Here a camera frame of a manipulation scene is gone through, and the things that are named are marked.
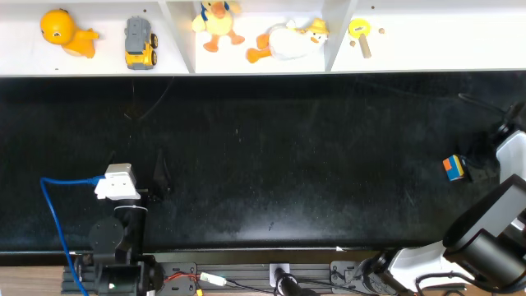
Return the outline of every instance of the yellow duck toy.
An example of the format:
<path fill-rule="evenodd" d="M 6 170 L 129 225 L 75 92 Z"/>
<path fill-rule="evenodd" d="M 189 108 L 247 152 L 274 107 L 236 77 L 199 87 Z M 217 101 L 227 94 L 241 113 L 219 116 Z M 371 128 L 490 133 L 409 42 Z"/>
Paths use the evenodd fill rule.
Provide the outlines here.
<path fill-rule="evenodd" d="M 199 33 L 206 30 L 212 35 L 212 40 L 203 45 L 211 53 L 216 53 L 219 38 L 228 35 L 232 44 L 237 45 L 245 41 L 245 38 L 233 31 L 233 13 L 240 13 L 239 4 L 230 1 L 203 1 L 201 2 L 201 14 L 192 22 L 192 29 Z"/>
<path fill-rule="evenodd" d="M 314 53 L 323 47 L 329 37 L 325 21 L 316 18 L 306 29 L 298 29 L 294 21 L 286 25 L 275 25 L 269 34 L 257 37 L 257 48 L 248 49 L 247 59 L 255 63 L 261 58 L 274 57 L 278 60 L 291 60 Z"/>
<path fill-rule="evenodd" d="M 63 9 L 46 13 L 40 21 L 40 29 L 46 41 L 61 45 L 71 55 L 87 58 L 95 56 L 93 40 L 98 39 L 99 35 L 92 29 L 80 30 L 69 13 Z"/>

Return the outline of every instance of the orange beak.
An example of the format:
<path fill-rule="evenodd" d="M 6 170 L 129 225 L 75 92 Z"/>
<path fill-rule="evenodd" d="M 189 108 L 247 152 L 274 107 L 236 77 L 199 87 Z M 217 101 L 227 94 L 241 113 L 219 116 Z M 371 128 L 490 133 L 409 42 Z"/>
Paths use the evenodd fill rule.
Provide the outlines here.
<path fill-rule="evenodd" d="M 212 4 L 212 13 L 219 19 L 224 18 L 224 15 L 227 13 L 227 10 L 224 8 L 224 2 L 220 1 Z"/>

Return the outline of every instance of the blue cable connector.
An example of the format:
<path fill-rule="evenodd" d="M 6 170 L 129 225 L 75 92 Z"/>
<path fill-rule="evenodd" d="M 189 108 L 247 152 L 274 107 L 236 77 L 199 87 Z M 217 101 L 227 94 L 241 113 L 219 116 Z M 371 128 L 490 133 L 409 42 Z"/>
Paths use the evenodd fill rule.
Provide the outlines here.
<path fill-rule="evenodd" d="M 62 227 L 60 227 L 60 222 L 58 221 L 57 213 L 55 213 L 55 209 L 53 208 L 53 203 L 51 203 L 51 200 L 49 199 L 48 190 L 46 189 L 46 183 L 56 184 L 56 185 L 81 185 L 81 184 L 87 184 L 87 185 L 93 185 L 96 186 L 100 179 L 103 179 L 104 176 L 99 176 L 95 178 L 88 178 L 84 180 L 71 180 L 71 181 L 62 181 L 62 180 L 55 180 L 51 178 L 41 178 L 40 179 L 40 187 L 42 188 L 42 193 L 44 194 L 44 197 L 46 198 L 46 201 L 48 202 L 49 210 L 51 211 L 51 215 L 53 215 L 53 219 L 55 220 L 55 224 L 57 225 L 57 231 L 58 231 L 58 237 L 60 238 L 60 243 L 62 244 L 62 248 L 64 249 L 64 254 L 66 254 L 67 264 L 69 265 L 70 270 L 72 271 L 73 279 L 78 285 L 79 290 L 84 294 L 84 296 L 88 296 L 88 292 L 84 289 L 84 286 L 81 283 L 81 280 L 79 279 L 79 276 L 76 274 L 75 267 L 73 266 L 72 257 L 69 255 L 69 249 L 67 248 L 66 239 L 64 238 L 64 233 L 62 232 Z"/>

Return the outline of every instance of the yellow and gray toy truck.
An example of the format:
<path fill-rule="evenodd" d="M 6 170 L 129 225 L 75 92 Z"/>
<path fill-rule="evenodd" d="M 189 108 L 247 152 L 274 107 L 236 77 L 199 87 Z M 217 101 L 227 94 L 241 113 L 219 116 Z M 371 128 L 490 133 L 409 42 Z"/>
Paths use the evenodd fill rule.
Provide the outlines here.
<path fill-rule="evenodd" d="M 157 48 L 159 41 L 157 35 L 151 32 L 150 23 L 138 16 L 129 18 L 124 34 L 126 34 L 124 47 L 128 69 L 153 69 L 157 63 L 157 53 L 154 49 Z"/>

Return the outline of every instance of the black table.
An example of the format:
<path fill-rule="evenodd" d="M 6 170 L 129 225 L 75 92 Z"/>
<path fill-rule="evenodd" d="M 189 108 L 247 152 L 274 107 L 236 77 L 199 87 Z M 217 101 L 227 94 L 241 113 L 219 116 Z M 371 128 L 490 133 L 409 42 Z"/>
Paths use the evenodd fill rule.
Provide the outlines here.
<path fill-rule="evenodd" d="M 170 78 L 136 78 L 147 110 Z M 131 78 L 0 81 L 0 252 L 60 251 L 39 178 L 103 174 L 108 158 L 173 193 L 150 207 L 147 252 L 397 247 L 440 240 L 498 184 L 450 183 L 442 160 L 499 120 L 459 102 L 522 99 L 522 72 L 176 78 L 145 120 Z M 111 215 L 93 188 L 49 186 L 71 250 Z"/>

